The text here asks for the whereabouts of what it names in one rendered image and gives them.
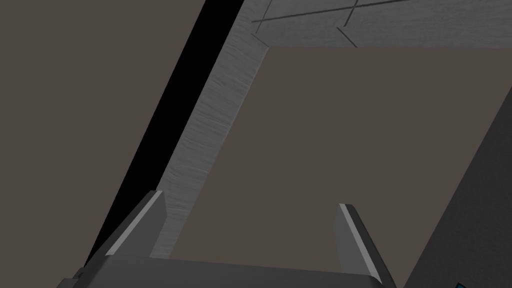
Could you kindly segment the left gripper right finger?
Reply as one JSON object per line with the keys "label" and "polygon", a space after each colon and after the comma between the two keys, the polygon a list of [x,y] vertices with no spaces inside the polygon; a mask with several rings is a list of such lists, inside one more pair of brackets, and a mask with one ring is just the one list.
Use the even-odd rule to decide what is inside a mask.
{"label": "left gripper right finger", "polygon": [[337,205],[333,233],[342,273],[365,275],[370,279],[371,286],[396,286],[353,205]]}

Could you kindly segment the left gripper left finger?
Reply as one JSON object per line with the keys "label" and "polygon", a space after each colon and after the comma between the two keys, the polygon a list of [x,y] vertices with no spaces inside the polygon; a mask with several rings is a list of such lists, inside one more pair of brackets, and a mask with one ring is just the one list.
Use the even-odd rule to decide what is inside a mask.
{"label": "left gripper left finger", "polygon": [[151,190],[92,254],[85,266],[111,255],[148,258],[165,221],[164,192]]}

